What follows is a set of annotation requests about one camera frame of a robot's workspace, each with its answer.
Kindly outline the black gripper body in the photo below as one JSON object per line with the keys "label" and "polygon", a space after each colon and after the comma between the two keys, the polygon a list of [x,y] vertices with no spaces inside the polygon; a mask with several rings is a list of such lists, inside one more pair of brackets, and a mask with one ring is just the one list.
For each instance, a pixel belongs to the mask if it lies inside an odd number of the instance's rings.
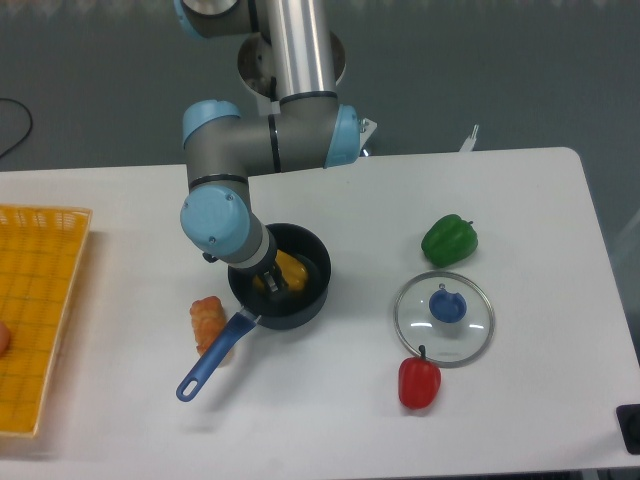
{"label": "black gripper body", "polygon": [[224,263],[227,270],[244,276],[254,276],[269,271],[275,263],[276,254],[277,247],[274,245],[244,246],[227,255],[221,255],[219,249],[213,248],[203,252],[209,263]]}

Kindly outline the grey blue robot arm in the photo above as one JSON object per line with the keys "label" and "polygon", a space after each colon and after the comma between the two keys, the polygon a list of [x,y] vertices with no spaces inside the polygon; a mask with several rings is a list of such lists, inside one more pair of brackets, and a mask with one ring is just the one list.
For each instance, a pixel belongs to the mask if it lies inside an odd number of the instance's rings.
{"label": "grey blue robot arm", "polygon": [[255,33],[271,50],[269,95],[279,110],[244,119],[227,101],[206,100],[183,115],[189,194],[180,213],[186,236],[204,253],[269,294],[287,287],[278,245],[254,215],[252,176],[354,162],[355,109],[339,102],[331,35],[321,1],[177,1],[183,28],[200,38]]}

